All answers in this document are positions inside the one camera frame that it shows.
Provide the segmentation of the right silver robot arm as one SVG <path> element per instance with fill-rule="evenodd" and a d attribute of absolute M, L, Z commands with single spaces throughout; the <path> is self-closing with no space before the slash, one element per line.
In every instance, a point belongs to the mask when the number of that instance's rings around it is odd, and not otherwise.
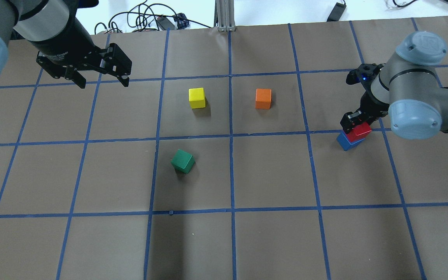
<path fill-rule="evenodd" d="M 390 118 L 395 135 L 409 140 L 448 133 L 448 87 L 438 85 L 435 67 L 448 53 L 442 37 L 428 31 L 409 34 L 385 64 L 361 64 L 346 77 L 365 90 L 360 107 L 341 119 L 343 136 L 357 142 L 380 118 Z"/>

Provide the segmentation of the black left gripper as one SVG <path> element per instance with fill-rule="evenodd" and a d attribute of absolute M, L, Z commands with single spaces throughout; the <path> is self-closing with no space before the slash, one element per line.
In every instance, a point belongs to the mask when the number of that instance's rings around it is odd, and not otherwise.
<path fill-rule="evenodd" d="M 101 49 L 76 19 L 70 19 L 56 36 L 35 43 L 40 55 L 36 62 L 53 78 L 65 78 L 81 89 L 86 79 L 80 71 L 96 71 L 112 75 L 123 87 L 128 87 L 132 61 L 116 43 Z"/>

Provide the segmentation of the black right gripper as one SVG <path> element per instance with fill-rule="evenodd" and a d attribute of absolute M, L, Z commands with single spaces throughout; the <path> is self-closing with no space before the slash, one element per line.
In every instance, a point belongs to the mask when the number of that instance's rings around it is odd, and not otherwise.
<path fill-rule="evenodd" d="M 360 99 L 360 107 L 356 112 L 347 112 L 343 115 L 340 124 L 345 134 L 357 126 L 366 123 L 372 125 L 380 118 L 388 115 L 389 104 L 377 100 L 369 92 L 365 92 Z"/>

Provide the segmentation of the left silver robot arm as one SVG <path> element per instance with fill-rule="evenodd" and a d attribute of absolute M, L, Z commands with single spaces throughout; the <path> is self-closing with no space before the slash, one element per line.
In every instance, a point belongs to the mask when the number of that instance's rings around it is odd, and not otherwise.
<path fill-rule="evenodd" d="M 52 78 L 72 81 L 84 89 L 82 71 L 112 75 L 128 87 L 132 61 L 115 43 L 101 49 L 76 18 L 78 9 L 97 0 L 0 0 L 0 75 L 14 32 L 37 48 L 36 62 Z"/>

